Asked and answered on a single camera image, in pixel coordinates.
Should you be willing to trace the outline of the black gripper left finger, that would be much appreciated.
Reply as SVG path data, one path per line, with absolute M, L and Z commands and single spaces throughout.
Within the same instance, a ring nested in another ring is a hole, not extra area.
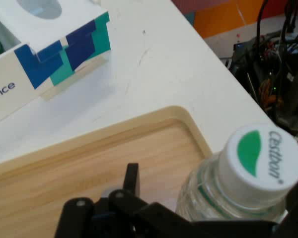
M 68 200 L 61 212 L 63 238 L 187 238 L 192 225 L 159 203 L 140 195 L 137 163 L 127 165 L 123 187 L 94 202 Z

